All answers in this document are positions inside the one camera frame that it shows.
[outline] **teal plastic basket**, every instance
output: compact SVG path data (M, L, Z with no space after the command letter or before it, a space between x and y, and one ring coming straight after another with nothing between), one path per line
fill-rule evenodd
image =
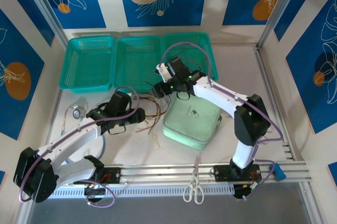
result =
M114 38L74 38L68 42L60 88L75 93L108 91L112 85Z
M178 42L191 42L205 50L210 56L212 62L211 78L215 81L218 79L212 45L207 33L191 32L166 34L164 36L164 51L166 51L166 49L168 49L171 45ZM183 63L191 70L199 70L198 66L200 66L202 67L201 71L208 74L209 62L199 49L190 45L179 45L168 52L165 61L167 62L175 55L182 58Z
M163 56L160 36L120 38L116 42L116 56L112 86L131 86L138 93L150 92L161 77L154 71Z

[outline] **white table surface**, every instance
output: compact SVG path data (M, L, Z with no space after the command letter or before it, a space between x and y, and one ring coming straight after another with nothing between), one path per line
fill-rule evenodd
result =
M217 82L242 94L260 95L269 116L275 121L271 102L263 84L253 47L213 45L213 52L219 74ZM53 124L51 139L59 137L64 113L71 104L78 104L92 109L95 105L109 100L113 92L114 90L101 93L75 94L70 91L63 91ZM141 107L144 108L147 114L154 114L156 110L155 105L147 100L141 101ZM237 138L234 134L233 120L225 112L222 113L222 117L223 119L216 135L202 151L192 149L164 136L161 121L154 128L154 134L160 144L159 148L147 131L135 133L137 129L147 127L146 123L143 122L127 126L126 132L120 135L111 136L106 133L106 147L101 161L105 165L191 164L194 163L196 155L201 153L202 163L229 162L235 152ZM69 112L66 120L66 130L71 129L76 124L77 122L72 118L72 113ZM122 128L115 128L112 132L122 130ZM268 138L276 137L277 133L274 130L272 133L267 133L266 136ZM93 154L90 151L88 149L86 154ZM256 158L274 161L286 160L281 142L272 142L260 147Z

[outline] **white scissors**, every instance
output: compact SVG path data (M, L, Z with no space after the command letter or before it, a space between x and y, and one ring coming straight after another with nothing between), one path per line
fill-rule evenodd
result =
M204 191L201 188L200 183L199 183L199 173L198 173L199 159L200 159L200 157L199 157L199 155L197 155L197 157L195 158L194 170L193 170L193 173L192 173L191 181L183 192L183 199L184 199L185 202L191 202L192 201L193 193L194 193L194 202L196 204L202 204L202 202L204 201ZM190 189L190 194L189 194L189 198L186 199L186 193L187 193L188 189ZM198 195L201 195L201 201L198 201Z

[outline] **orange circle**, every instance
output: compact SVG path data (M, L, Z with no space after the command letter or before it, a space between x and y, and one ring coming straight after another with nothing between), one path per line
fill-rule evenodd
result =
M12 62L7 66L5 76L6 89L16 100L25 100L31 90L32 80L29 69L21 62Z
M253 18L258 21L268 20L277 0L260 0L253 9Z
M70 7L67 5L67 4L64 4L64 3L60 3L58 6L57 6L58 10L64 14L68 14L70 13Z
M317 71L314 74L313 80L316 86L322 86L322 84L324 83L324 74L321 71Z

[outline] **mint green pouch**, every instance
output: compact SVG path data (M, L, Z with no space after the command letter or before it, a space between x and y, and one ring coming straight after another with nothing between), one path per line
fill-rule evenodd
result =
M165 136L195 149L204 149L221 122L220 108L195 96L180 93L163 119Z

